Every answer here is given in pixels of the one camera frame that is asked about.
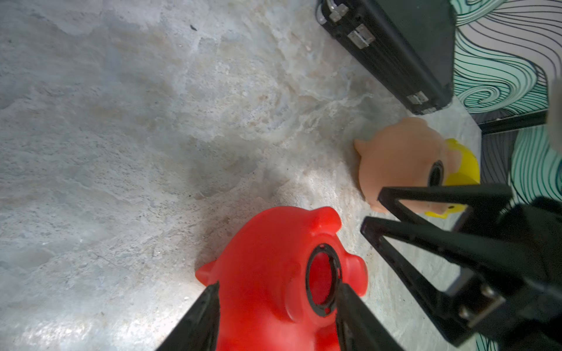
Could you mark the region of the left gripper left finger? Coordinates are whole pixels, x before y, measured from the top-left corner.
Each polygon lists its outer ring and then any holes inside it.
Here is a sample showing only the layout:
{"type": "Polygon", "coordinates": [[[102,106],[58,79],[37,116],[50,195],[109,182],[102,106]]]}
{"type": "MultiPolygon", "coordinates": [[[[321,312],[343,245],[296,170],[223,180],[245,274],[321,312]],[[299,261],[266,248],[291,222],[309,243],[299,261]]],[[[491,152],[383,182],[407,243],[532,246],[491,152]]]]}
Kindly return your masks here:
{"type": "Polygon", "coordinates": [[[214,351],[220,324],[220,284],[209,285],[156,351],[214,351]]]}

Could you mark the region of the pink piggy bank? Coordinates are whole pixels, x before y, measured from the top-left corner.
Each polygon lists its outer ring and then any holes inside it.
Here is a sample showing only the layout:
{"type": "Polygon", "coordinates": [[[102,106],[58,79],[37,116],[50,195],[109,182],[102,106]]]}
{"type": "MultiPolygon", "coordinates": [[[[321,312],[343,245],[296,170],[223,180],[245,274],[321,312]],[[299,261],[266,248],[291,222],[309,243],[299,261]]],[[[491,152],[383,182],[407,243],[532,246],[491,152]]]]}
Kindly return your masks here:
{"type": "Polygon", "coordinates": [[[370,208],[389,211],[379,202],[384,187],[428,187],[432,164],[443,162],[444,180],[460,167],[460,153],[450,151],[446,140],[428,123],[408,117],[377,131],[371,140],[354,140],[358,152],[359,188],[370,208]]]}

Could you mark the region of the red piggy bank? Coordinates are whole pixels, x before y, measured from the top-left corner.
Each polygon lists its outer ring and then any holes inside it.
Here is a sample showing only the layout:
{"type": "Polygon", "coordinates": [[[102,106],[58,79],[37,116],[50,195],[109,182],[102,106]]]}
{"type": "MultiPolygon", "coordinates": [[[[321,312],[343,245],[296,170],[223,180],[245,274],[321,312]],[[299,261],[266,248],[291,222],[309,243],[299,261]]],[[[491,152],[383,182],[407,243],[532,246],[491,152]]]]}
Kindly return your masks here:
{"type": "Polygon", "coordinates": [[[368,270],[347,252],[330,207],[276,207],[252,218],[196,272],[218,284],[218,350],[338,350],[335,293],[365,295],[368,270]]]}

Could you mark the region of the black plug front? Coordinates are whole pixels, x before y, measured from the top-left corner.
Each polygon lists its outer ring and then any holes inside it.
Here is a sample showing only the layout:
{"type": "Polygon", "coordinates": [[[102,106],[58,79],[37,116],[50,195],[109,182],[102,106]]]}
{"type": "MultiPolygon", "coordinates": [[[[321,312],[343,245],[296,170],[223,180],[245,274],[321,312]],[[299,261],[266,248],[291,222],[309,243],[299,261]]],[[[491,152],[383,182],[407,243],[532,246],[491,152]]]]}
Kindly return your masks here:
{"type": "Polygon", "coordinates": [[[443,162],[438,160],[432,164],[428,176],[427,185],[429,187],[440,187],[444,180],[444,166],[443,162]]]}

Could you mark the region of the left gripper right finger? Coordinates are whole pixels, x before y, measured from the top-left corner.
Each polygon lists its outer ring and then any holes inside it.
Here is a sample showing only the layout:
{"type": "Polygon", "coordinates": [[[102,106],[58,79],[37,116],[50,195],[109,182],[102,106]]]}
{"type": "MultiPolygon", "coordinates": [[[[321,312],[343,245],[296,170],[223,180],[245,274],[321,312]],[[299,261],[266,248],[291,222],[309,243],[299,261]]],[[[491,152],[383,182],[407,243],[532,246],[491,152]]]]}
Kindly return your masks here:
{"type": "Polygon", "coordinates": [[[350,285],[336,293],[336,328],[342,351],[403,351],[350,285]]]}

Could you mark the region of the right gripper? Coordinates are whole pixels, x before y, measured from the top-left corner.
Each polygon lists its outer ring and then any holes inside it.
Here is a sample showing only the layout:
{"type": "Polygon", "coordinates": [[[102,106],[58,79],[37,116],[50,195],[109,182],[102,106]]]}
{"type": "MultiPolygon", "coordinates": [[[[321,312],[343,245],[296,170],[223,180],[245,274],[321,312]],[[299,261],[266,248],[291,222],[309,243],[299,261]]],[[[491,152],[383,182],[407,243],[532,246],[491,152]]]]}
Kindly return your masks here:
{"type": "Polygon", "coordinates": [[[538,197],[500,216],[511,199],[505,184],[384,187],[379,202],[402,222],[368,216],[361,234],[420,304],[448,304],[439,330],[449,343],[480,333],[499,350],[560,350],[561,203],[538,197]],[[404,200],[467,205],[462,233],[404,200]]]}

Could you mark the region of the yellow piggy bank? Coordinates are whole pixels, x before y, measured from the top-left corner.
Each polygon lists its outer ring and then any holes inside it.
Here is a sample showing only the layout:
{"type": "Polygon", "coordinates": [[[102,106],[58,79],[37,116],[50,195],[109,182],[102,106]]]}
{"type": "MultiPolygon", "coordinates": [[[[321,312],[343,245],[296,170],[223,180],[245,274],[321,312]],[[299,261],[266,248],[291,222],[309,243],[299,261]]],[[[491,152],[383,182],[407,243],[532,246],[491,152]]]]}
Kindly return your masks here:
{"type": "MultiPolygon", "coordinates": [[[[462,185],[476,185],[480,184],[480,168],[476,156],[466,146],[458,143],[457,140],[450,138],[446,139],[446,144],[450,151],[460,153],[460,167],[456,173],[448,175],[443,181],[443,186],[462,186],[462,185]]],[[[450,204],[448,208],[442,213],[426,212],[425,215],[446,219],[451,214],[462,213],[467,209],[467,205],[450,204]]]]}

